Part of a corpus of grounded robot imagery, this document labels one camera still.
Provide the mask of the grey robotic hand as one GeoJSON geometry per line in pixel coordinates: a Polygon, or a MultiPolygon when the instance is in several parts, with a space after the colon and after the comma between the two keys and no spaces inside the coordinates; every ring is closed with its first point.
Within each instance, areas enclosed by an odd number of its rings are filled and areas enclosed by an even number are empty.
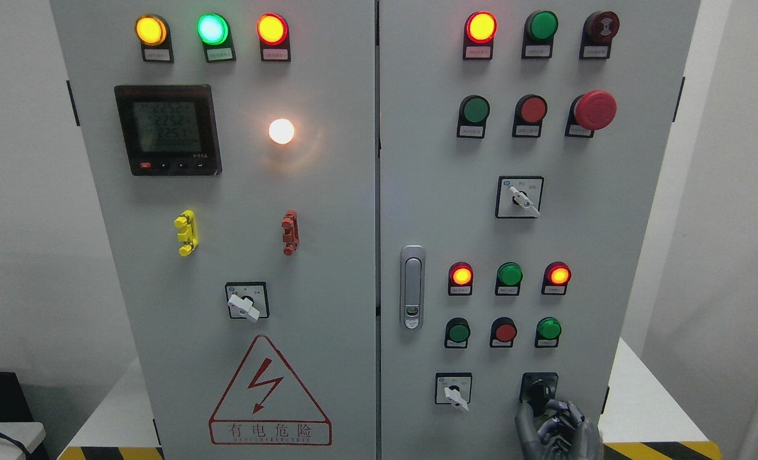
{"type": "Polygon", "coordinates": [[[571,401],[549,399],[538,417],[521,402],[514,425],[525,459],[604,458],[598,426],[571,401]]]}

